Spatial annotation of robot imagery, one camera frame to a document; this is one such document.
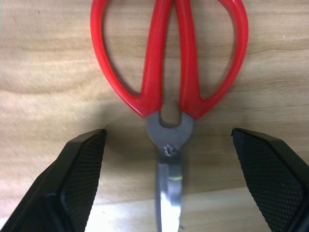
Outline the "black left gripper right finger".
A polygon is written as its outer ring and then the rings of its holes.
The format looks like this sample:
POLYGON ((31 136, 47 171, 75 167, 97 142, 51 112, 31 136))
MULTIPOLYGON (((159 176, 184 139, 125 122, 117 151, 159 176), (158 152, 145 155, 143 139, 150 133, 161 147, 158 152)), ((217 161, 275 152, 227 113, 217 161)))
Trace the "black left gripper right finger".
POLYGON ((309 232, 309 165, 283 140, 234 128, 247 188, 272 232, 309 232))

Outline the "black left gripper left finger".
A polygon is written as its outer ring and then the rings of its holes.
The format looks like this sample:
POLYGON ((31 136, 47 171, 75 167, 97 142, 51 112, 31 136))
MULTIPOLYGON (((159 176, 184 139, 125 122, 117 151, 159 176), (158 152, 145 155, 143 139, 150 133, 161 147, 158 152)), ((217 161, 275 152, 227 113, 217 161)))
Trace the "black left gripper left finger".
POLYGON ((33 182, 0 232, 85 232, 98 190, 107 133, 68 141, 33 182))

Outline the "red-handled steel scissors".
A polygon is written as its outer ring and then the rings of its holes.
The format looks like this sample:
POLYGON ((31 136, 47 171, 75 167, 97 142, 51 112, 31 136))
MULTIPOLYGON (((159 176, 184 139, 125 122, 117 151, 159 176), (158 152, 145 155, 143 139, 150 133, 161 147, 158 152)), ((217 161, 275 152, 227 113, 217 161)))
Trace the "red-handled steel scissors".
POLYGON ((157 232, 178 232, 182 212, 183 147, 194 123, 211 110, 230 90, 243 64, 248 46, 248 17, 242 0, 218 0, 228 11, 235 29, 235 54, 218 89, 209 97, 200 95, 197 45, 190 0, 155 0, 145 54, 143 81, 138 95, 120 82, 109 63, 103 39, 103 15, 109 0, 93 0, 90 29, 97 61, 115 93, 137 115, 146 119, 147 133, 158 150, 155 178, 157 232), (176 6, 181 48, 179 108, 181 121, 167 128, 160 123, 163 57, 171 6, 176 6))

